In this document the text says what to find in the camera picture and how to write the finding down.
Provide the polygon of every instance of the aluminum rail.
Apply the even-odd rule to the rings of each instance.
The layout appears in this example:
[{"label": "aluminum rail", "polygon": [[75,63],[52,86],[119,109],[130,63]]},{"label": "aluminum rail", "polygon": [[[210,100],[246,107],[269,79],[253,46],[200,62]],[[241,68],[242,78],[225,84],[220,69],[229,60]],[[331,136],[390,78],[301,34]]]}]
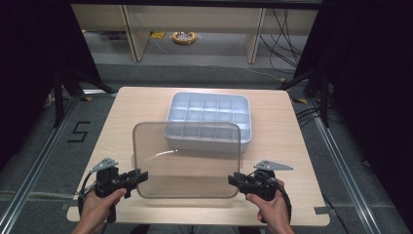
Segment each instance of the aluminum rail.
[{"label": "aluminum rail", "polygon": [[[309,104],[312,108],[317,107],[316,102],[313,99],[309,100]],[[355,205],[358,216],[365,228],[367,233],[382,233],[380,230],[374,214],[371,212],[367,202],[365,201],[361,191],[359,190],[355,178],[353,177],[349,167],[346,164],[346,160],[343,158],[343,155],[338,148],[331,131],[325,127],[320,118],[316,118],[317,126],[319,131],[324,139],[325,144],[331,154],[331,157],[334,161],[334,164],[337,167],[337,170],[340,174],[340,177],[343,179],[344,185],[350,195],[350,198]]]},{"label": "aluminum rail", "polygon": [[12,230],[21,210],[24,207],[24,204],[27,201],[27,198],[30,195],[31,190],[33,189],[38,178],[40,177],[40,174],[43,172],[46,164],[48,163],[50,155],[56,146],[58,138],[63,130],[64,125],[67,122],[67,119],[69,118],[76,104],[79,102],[79,99],[79,97],[72,97],[71,100],[67,103],[67,106],[65,108],[66,114],[64,115],[60,124],[52,130],[51,135],[40,151],[39,156],[37,156],[36,161],[28,172],[18,192],[15,194],[15,197],[9,204],[7,210],[2,214],[0,218],[1,233],[10,233],[10,231]]}]

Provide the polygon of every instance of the right hand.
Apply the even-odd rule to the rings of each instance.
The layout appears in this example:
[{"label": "right hand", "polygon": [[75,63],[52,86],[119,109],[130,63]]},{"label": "right hand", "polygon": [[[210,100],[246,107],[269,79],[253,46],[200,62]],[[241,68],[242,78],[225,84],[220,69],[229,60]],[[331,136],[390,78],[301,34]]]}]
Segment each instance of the right hand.
[{"label": "right hand", "polygon": [[[278,179],[279,186],[284,187],[284,182]],[[246,199],[259,208],[257,219],[266,220],[268,229],[273,234],[294,233],[289,224],[286,202],[282,193],[277,190],[272,201],[264,201],[255,194],[246,194]]]}]

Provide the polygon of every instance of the human hand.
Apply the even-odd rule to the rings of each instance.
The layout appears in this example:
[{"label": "human hand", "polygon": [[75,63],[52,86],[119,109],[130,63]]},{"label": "human hand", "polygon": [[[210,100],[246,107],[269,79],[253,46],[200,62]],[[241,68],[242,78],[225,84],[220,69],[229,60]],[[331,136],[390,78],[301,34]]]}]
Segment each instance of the human hand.
[{"label": "human hand", "polygon": [[[278,179],[279,186],[284,187],[284,182]],[[273,234],[294,233],[290,224],[286,202],[282,193],[277,189],[276,197],[272,201],[264,201],[255,194],[246,194],[246,199],[259,208],[257,219],[267,221],[268,229]]]},{"label": "human hand", "polygon": [[72,234],[100,233],[109,217],[110,207],[116,206],[126,193],[127,189],[120,188],[105,198],[99,198],[93,190],[90,191],[86,195],[79,223]]}]

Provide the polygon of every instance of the wire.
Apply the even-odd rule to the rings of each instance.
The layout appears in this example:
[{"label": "wire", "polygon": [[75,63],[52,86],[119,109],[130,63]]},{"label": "wire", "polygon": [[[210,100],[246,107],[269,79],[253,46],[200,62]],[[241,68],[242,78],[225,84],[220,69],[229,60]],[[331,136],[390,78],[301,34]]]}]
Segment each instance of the wire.
[{"label": "wire", "polygon": [[106,231],[106,227],[107,227],[107,222],[104,222],[104,226],[100,234],[103,234]]},{"label": "wire", "polygon": [[338,121],[338,120],[335,120],[335,119],[332,119],[332,118],[327,118],[327,119],[330,120],[330,121],[332,121],[332,122],[334,122],[334,123],[336,123],[336,124],[344,125],[343,120]]},{"label": "wire", "polygon": [[91,175],[92,175],[92,173],[88,173],[88,175],[86,175],[85,180],[83,180],[83,184],[82,184],[82,188],[80,189],[79,196],[84,196],[85,195],[86,183],[88,182],[89,177]]},{"label": "wire", "polygon": [[297,64],[294,61],[291,61],[287,57],[283,56],[282,54],[280,54],[279,52],[274,50],[274,48],[277,46],[277,44],[274,44],[274,46],[271,47],[270,45],[268,45],[268,43],[264,40],[264,38],[261,35],[259,37],[261,38],[262,42],[267,47],[267,49],[271,52],[271,54],[276,55],[277,57],[284,60],[286,63],[290,64],[291,66],[294,66],[294,67],[297,66]]},{"label": "wire", "polygon": [[[283,21],[283,24],[281,24],[279,18],[277,17],[276,11],[273,9],[274,17],[276,18],[277,24],[279,25],[279,28],[280,28],[280,34],[279,34],[279,37],[277,38],[277,40],[275,40],[273,36],[271,36],[271,37],[275,41],[276,45],[278,45],[279,47],[281,47],[282,49],[284,49],[288,52],[291,52],[292,56],[294,57],[295,62],[298,62],[299,58],[297,57],[297,55],[301,56],[302,52],[300,50],[298,50],[296,47],[294,47],[291,43],[291,39],[289,37],[288,21],[287,21],[288,9],[284,9],[283,12],[284,12],[284,21]],[[280,45],[279,40],[280,40],[281,36],[283,36],[283,38],[287,42],[287,44],[289,46],[289,49],[285,48],[282,45]]]},{"label": "wire", "polygon": [[307,120],[307,121],[303,125],[300,126],[300,129],[304,128],[304,126],[306,126],[308,123],[310,123],[310,121],[312,121],[314,119],[316,119],[316,117],[314,117],[314,116],[310,117],[310,118],[307,118],[307,119],[304,119],[304,120]]},{"label": "wire", "polygon": [[[162,48],[155,40],[151,40],[151,41],[152,41],[153,43],[155,43],[155,45],[157,45],[157,46],[159,47],[159,49],[161,49],[161,51],[163,51],[165,54],[167,54],[171,60],[173,60],[174,62],[176,62],[176,63],[178,63],[178,64],[201,66],[201,67],[209,67],[209,66],[212,66],[212,67],[225,67],[225,66],[220,66],[220,65],[209,65],[209,64],[208,64],[208,65],[199,65],[199,64],[195,64],[195,63],[182,62],[182,61],[176,60],[175,58],[172,58],[172,57],[170,56],[170,53],[169,53],[168,51],[166,51],[164,48]],[[280,82],[282,81],[281,78],[277,78],[277,77],[275,77],[275,76],[273,76],[273,75],[271,75],[271,74],[269,74],[269,73],[254,71],[254,70],[251,70],[251,69],[248,69],[248,68],[245,68],[245,67],[241,67],[241,66],[235,66],[235,68],[240,68],[240,69],[246,70],[246,71],[248,71],[248,72],[255,73],[255,74],[259,74],[259,75],[269,76],[269,77],[271,77],[271,78],[273,78],[273,79],[275,79],[275,80],[277,80],[277,81],[280,81]]]},{"label": "wire", "polygon": [[319,110],[319,107],[305,109],[305,110],[303,110],[303,111],[300,111],[300,112],[296,113],[295,116],[298,117],[298,115],[300,115],[300,114],[302,114],[302,113],[305,113],[305,112],[307,112],[307,111],[310,111],[310,110]]},{"label": "wire", "polygon": [[349,233],[349,230],[347,229],[346,224],[344,223],[344,221],[343,221],[343,219],[341,218],[341,216],[338,215],[337,210],[335,210],[333,204],[327,199],[327,197],[326,197],[322,192],[321,192],[321,195],[322,195],[322,198],[324,198],[325,202],[328,203],[328,206],[330,206],[330,208],[331,208],[332,210],[334,210],[334,212],[336,213],[336,216],[337,216],[338,220],[340,221],[341,225],[343,226],[344,231],[345,231],[346,233]]},{"label": "wire", "polygon": [[[300,116],[299,118],[297,118],[298,123],[303,122],[303,121],[308,120],[308,119],[315,119],[315,118],[321,117],[321,115],[318,114],[318,115],[314,115],[314,116],[312,116],[312,117],[310,117],[310,118],[301,119],[301,118],[304,117],[304,116],[307,116],[307,115],[310,115],[310,114],[315,114],[315,113],[316,113],[316,111],[312,111],[312,112],[310,112],[310,113],[307,113],[307,114],[305,114],[305,115]],[[334,120],[332,120],[331,118],[328,118],[328,119],[331,120],[331,121],[333,121],[334,123],[337,123],[337,124],[344,124],[344,123],[340,123],[340,122],[338,122],[338,121],[334,121]]]},{"label": "wire", "polygon": [[288,194],[285,192],[285,189],[282,186],[278,186],[278,190],[282,193],[282,197],[285,200],[287,212],[288,212],[288,218],[289,221],[291,222],[291,201],[289,200]]},{"label": "wire", "polygon": [[298,116],[298,117],[297,117],[297,120],[299,120],[299,119],[301,119],[301,118],[303,118],[303,117],[305,117],[305,116],[307,116],[307,115],[315,114],[315,113],[317,113],[317,112],[319,112],[319,109],[318,109],[318,108],[316,108],[315,110],[313,110],[313,111],[311,111],[311,112],[308,112],[308,113],[305,113],[305,114],[302,114],[302,115]]},{"label": "wire", "polygon": [[276,70],[276,71],[278,71],[278,72],[285,73],[285,74],[290,74],[290,75],[293,75],[293,74],[294,74],[294,72],[288,72],[288,71],[282,71],[282,70],[276,69],[276,68],[273,66],[272,57],[273,57],[273,53],[270,53],[270,64],[271,64],[271,67],[273,67],[274,70]]}]

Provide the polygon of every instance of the black cable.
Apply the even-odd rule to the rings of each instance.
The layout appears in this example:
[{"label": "black cable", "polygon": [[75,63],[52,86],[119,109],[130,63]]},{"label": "black cable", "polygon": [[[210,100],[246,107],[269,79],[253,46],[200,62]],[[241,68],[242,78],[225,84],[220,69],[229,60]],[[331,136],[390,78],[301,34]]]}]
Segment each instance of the black cable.
[{"label": "black cable", "polygon": [[340,221],[341,225],[343,226],[344,231],[345,231],[346,233],[349,233],[349,230],[347,229],[346,224],[344,223],[343,219],[338,215],[338,213],[337,213],[337,211],[335,210],[333,204],[327,199],[327,197],[326,197],[322,192],[321,192],[321,195],[322,195],[322,198],[324,198],[325,202],[328,203],[328,206],[330,206],[330,208],[331,208],[332,210],[334,210],[334,212],[336,213],[336,216],[337,216],[338,220]]},{"label": "black cable", "polygon": [[327,118],[327,119],[334,122],[334,123],[336,123],[336,124],[344,125],[343,121],[338,121],[338,120],[335,120],[335,119],[332,119],[332,118]]},{"label": "black cable", "polygon": [[102,229],[102,231],[100,232],[100,234],[103,234],[104,231],[106,231],[106,227],[107,227],[107,222],[104,222],[103,229]]},{"label": "black cable", "polygon": [[305,119],[298,120],[297,122],[298,122],[298,123],[302,123],[302,122],[304,122],[304,121],[306,121],[306,120],[313,120],[313,119],[316,119],[316,118],[317,118],[317,116],[310,116],[310,117],[307,117],[307,118],[305,118]]},{"label": "black cable", "polygon": [[[294,58],[296,59],[296,61],[298,61],[298,58],[297,58],[297,56],[296,56],[296,52],[298,52],[299,55],[301,56],[301,55],[302,55],[302,51],[300,51],[300,50],[298,50],[296,47],[294,47],[294,46],[292,45],[292,43],[291,43],[290,38],[289,38],[288,21],[287,21],[288,9],[284,9],[284,23],[283,23],[283,24],[280,23],[280,20],[279,20],[279,18],[277,17],[276,11],[275,11],[274,9],[273,9],[273,14],[274,14],[274,17],[276,18],[277,24],[279,25],[279,28],[280,28],[280,35],[279,35],[279,38],[277,39],[276,43],[277,43],[281,48],[285,49],[285,50],[288,51],[288,52],[291,52],[291,53],[293,54]],[[281,35],[284,37],[285,41],[288,43],[288,46],[290,47],[290,49],[285,48],[285,47],[283,47],[282,45],[280,45],[280,44],[278,43]]]},{"label": "black cable", "polygon": [[[302,115],[302,116],[298,117],[298,118],[297,118],[298,123],[303,122],[303,121],[309,119],[309,118],[307,118],[307,119],[301,119],[302,117],[307,116],[307,115],[310,115],[310,114],[315,114],[315,113],[316,113],[316,111],[312,111],[312,112],[310,112],[310,113],[307,113],[307,114],[305,114],[305,115]],[[319,118],[319,117],[321,117],[320,114],[319,114],[319,115],[312,116],[312,117],[310,117],[310,118]],[[335,122],[335,123],[337,123],[337,124],[344,124],[344,123],[335,121],[335,120],[333,120],[333,119],[331,119],[331,118],[328,118],[328,119],[331,120],[331,121],[333,121],[333,122]]]},{"label": "black cable", "polygon": [[294,72],[288,72],[288,71],[282,71],[282,70],[276,69],[276,68],[273,66],[272,57],[273,57],[273,53],[270,51],[270,64],[271,64],[271,67],[273,67],[274,70],[276,70],[276,71],[278,71],[278,72],[281,72],[281,73],[285,73],[285,74],[290,74],[290,75],[293,75],[293,74],[294,74]]},{"label": "black cable", "polygon": [[300,112],[296,113],[295,116],[298,117],[298,115],[300,115],[302,113],[305,113],[305,112],[310,111],[310,110],[316,110],[316,109],[319,109],[319,107],[305,109],[303,111],[300,111]]},{"label": "black cable", "polygon": [[288,219],[291,222],[291,211],[292,211],[291,201],[289,200],[288,194],[286,194],[285,189],[282,186],[279,186],[278,190],[282,193],[282,197],[285,200],[286,209],[287,209],[287,212],[288,212]]},{"label": "black cable", "polygon": [[290,64],[291,66],[296,67],[297,64],[295,64],[293,61],[291,61],[290,59],[288,59],[287,57],[283,56],[282,54],[280,54],[279,52],[275,51],[274,48],[276,47],[276,45],[274,45],[273,47],[270,47],[270,45],[268,45],[268,43],[264,40],[264,38],[260,35],[260,38],[262,40],[262,42],[264,43],[264,45],[267,47],[267,49],[274,55],[278,56],[280,59],[284,60],[285,62],[287,62],[288,64]]},{"label": "black cable", "polygon": [[88,173],[88,175],[86,175],[85,180],[83,180],[83,184],[82,187],[79,191],[78,194],[78,210],[79,210],[79,216],[82,215],[82,209],[83,209],[83,204],[85,204],[85,200],[86,200],[86,194],[85,194],[85,188],[86,188],[86,183],[89,180],[89,177],[92,175],[92,173]]},{"label": "black cable", "polygon": [[311,111],[311,112],[308,112],[308,113],[305,113],[305,114],[303,114],[303,115],[301,115],[301,116],[298,116],[298,117],[297,117],[297,120],[299,120],[299,119],[301,119],[301,118],[303,118],[303,117],[305,117],[305,116],[307,116],[307,115],[315,114],[315,113],[317,113],[317,112],[319,112],[319,109],[315,109],[315,110],[313,110],[313,111]]},{"label": "black cable", "polygon": [[314,119],[316,119],[316,118],[315,117],[310,117],[310,118],[304,119],[304,120],[307,120],[307,122],[305,122],[303,125],[301,125],[300,129],[304,128],[304,126],[306,126],[308,123],[310,123],[310,121],[312,121]]}]

